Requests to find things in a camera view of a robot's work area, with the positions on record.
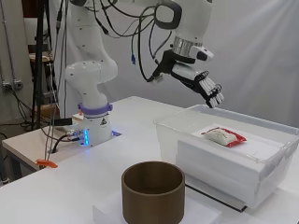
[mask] purple ring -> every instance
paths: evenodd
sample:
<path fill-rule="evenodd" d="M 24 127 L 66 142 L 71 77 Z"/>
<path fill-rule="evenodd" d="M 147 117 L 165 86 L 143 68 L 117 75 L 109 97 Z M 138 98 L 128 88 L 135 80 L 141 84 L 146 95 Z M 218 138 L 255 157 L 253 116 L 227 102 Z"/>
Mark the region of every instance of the purple ring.
<path fill-rule="evenodd" d="M 106 106 L 101 108 L 89 109 L 84 107 L 83 104 L 79 104 L 78 109 L 80 109 L 86 115 L 101 115 L 101 114 L 105 114 L 106 112 L 112 111 L 113 105 L 107 104 Z"/>

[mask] clear plastic bin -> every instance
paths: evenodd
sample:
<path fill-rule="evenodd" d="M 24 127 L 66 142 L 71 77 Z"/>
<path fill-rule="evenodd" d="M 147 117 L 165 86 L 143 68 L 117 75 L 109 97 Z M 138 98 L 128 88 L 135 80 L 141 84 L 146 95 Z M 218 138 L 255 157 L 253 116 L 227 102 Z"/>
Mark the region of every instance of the clear plastic bin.
<path fill-rule="evenodd" d="M 196 105 L 154 122 L 163 161 L 177 165 L 187 175 L 250 208 L 259 205 L 283 180 L 299 143 L 299 129 L 206 105 Z M 211 125 L 229 127 L 271 147 L 248 153 L 195 136 Z"/>

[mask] white wall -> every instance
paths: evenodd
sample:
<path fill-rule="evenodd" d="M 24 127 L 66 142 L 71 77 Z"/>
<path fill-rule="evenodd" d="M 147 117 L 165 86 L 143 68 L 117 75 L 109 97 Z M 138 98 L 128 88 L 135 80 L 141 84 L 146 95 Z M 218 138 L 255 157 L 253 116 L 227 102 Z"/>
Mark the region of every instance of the white wall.
<path fill-rule="evenodd" d="M 212 79 L 222 85 L 226 100 L 221 107 L 299 126 L 299 93 L 296 88 L 299 83 L 298 0 L 213 2 L 204 44 L 215 53 L 215 60 L 196 66 L 209 70 Z M 138 7 L 119 6 L 131 13 L 140 11 Z M 115 27 L 125 30 L 131 20 L 113 9 L 109 12 Z M 158 46 L 166 35 L 165 31 L 156 32 L 153 45 Z M 143 58 L 145 70 L 150 75 L 155 64 L 148 54 L 148 41 L 144 39 Z M 136 95 L 184 107 L 204 103 L 199 94 L 171 77 L 165 77 L 164 82 L 157 86 L 146 83 L 138 68 L 131 64 L 129 38 L 119 40 L 104 36 L 104 43 L 120 70 L 119 76 L 102 88 L 110 101 Z M 68 47 L 69 63 L 86 59 L 75 48 L 71 38 Z M 79 98 L 69 92 L 67 99 L 67 114 L 71 115 L 77 112 Z"/>
<path fill-rule="evenodd" d="M 22 80 L 23 90 L 18 91 L 20 98 L 30 104 L 32 98 L 32 80 L 29 64 L 26 35 L 23 24 L 23 14 L 21 0 L 3 0 L 4 12 L 7 19 L 8 41 L 11 47 L 13 67 L 17 79 Z M 2 64 L 3 76 L 5 81 L 12 83 L 10 61 L 8 57 L 7 41 L 5 29 L 2 23 L 0 8 L 0 61 Z M 17 103 L 9 93 L 2 93 L 0 87 L 0 122 L 18 118 Z"/>

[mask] white backdrop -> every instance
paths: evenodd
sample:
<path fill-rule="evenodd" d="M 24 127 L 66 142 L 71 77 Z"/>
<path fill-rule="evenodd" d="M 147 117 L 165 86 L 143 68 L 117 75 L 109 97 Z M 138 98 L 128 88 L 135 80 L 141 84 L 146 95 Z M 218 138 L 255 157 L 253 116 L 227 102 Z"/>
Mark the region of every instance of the white backdrop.
<path fill-rule="evenodd" d="M 53 21 L 56 20 L 58 2 L 60 0 L 50 1 Z M 215 54 L 215 60 L 196 66 L 201 70 L 209 70 L 212 79 L 222 85 L 226 100 L 221 107 L 299 127 L 299 1 L 213 2 L 204 45 Z M 141 9 L 122 4 L 119 7 L 131 13 Z M 120 32 L 131 21 L 113 9 L 109 10 L 109 14 Z M 156 31 L 153 39 L 155 47 L 167 36 L 166 31 L 158 28 Z M 136 95 L 183 107 L 204 103 L 199 94 L 183 87 L 171 77 L 165 78 L 157 86 L 146 83 L 138 67 L 131 63 L 130 38 L 103 38 L 107 52 L 119 66 L 118 77 L 101 88 L 110 102 Z M 144 38 L 143 61 L 149 76 L 155 64 L 150 59 L 147 47 L 148 41 Z M 71 22 L 68 23 L 67 52 L 68 63 L 89 59 L 77 49 L 73 41 Z M 56 76 L 59 75 L 58 70 L 56 66 Z M 78 112 L 79 101 L 79 96 L 68 88 L 67 115 Z"/>

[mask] orange tool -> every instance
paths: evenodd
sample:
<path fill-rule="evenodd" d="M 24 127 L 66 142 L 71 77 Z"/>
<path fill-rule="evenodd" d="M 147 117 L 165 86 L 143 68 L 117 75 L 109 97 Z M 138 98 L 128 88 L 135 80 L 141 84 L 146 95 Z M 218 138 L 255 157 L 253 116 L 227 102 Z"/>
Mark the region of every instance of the orange tool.
<path fill-rule="evenodd" d="M 49 166 L 50 168 L 57 168 L 58 165 L 52 161 L 45 161 L 45 160 L 37 160 L 37 165 Z"/>

